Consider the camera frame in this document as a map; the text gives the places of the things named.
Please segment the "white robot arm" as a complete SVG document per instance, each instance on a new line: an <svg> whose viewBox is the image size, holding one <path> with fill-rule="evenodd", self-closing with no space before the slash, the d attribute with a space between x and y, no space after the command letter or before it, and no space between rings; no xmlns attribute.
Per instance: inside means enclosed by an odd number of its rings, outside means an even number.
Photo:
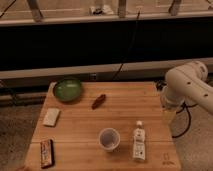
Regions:
<svg viewBox="0 0 213 171"><path fill-rule="evenodd" d="M166 72L166 85L160 93L165 124L171 123L186 99L213 115L213 87L206 83L207 76L208 69L200 61L189 62Z"/></svg>

